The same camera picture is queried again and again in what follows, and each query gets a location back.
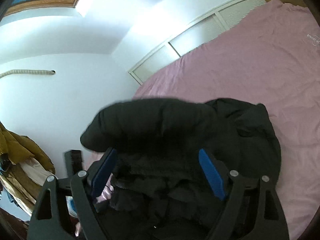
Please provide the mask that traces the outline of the black hooded puffer jacket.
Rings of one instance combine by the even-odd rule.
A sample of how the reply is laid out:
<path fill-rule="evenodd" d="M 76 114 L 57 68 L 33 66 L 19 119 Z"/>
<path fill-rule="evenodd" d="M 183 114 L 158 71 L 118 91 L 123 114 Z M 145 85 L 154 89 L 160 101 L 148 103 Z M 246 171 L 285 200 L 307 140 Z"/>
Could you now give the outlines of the black hooded puffer jacket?
<path fill-rule="evenodd" d="M 117 151 L 113 193 L 100 214 L 112 239 L 205 239 L 222 202 L 199 162 L 211 153 L 247 178 L 277 181 L 281 150 L 264 105 L 235 99 L 153 98 L 102 109 L 80 138 Z"/>

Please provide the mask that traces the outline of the pile of brown clothes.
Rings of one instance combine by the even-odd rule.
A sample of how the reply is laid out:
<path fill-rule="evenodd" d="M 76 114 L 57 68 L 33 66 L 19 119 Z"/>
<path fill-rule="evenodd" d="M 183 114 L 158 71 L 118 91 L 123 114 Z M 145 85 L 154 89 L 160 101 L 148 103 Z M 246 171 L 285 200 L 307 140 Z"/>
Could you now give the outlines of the pile of brown clothes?
<path fill-rule="evenodd" d="M 1 184 L 28 215 L 47 177 L 54 174 L 54 164 L 36 142 L 1 125 Z"/>

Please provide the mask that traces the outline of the pink bed sheet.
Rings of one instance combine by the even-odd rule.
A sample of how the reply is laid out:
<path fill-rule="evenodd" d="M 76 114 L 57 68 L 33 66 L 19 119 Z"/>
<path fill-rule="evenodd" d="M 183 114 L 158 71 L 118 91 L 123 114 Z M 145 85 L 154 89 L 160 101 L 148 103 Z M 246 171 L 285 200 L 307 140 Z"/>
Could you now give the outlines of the pink bed sheet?
<path fill-rule="evenodd" d="M 272 0 L 159 70 L 134 99 L 264 105 L 280 144 L 280 174 L 272 181 L 289 239 L 301 237 L 319 207 L 318 41 L 309 9 Z"/>

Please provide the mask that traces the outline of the braided wall pipe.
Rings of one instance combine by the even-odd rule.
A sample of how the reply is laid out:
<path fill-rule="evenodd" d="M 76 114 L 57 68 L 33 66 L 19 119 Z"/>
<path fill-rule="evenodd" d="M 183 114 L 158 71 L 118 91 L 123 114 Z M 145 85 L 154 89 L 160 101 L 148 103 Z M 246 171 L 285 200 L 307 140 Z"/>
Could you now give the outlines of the braided wall pipe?
<path fill-rule="evenodd" d="M 55 75 L 54 70 L 31 70 L 31 69 L 13 69 L 0 74 L 0 78 L 4 78 L 9 75 Z"/>

